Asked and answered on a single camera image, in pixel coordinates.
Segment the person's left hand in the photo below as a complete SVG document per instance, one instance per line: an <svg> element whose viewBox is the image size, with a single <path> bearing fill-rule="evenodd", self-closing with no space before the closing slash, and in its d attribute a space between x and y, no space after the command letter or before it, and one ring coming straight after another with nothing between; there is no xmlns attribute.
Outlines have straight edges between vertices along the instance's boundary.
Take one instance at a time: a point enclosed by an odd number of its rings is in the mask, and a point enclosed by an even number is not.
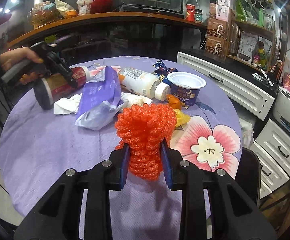
<svg viewBox="0 0 290 240"><path fill-rule="evenodd" d="M2 53L0 55L1 67L6 72L23 59L29 59L38 64L43 63L43 59L40 58L34 51L28 47L22 47ZM41 74L37 74L36 72L24 74L20 78L19 82L25 85L36 80L38 77L41 77Z"/></svg>

